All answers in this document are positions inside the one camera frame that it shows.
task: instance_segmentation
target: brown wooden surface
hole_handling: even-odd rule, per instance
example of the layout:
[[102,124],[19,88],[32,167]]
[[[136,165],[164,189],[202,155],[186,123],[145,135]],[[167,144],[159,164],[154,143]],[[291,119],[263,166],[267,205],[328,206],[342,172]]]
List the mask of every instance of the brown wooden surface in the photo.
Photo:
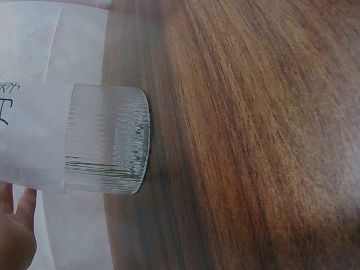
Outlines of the brown wooden surface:
[[148,173],[105,196],[116,269],[360,269],[360,2],[115,0],[104,84]]

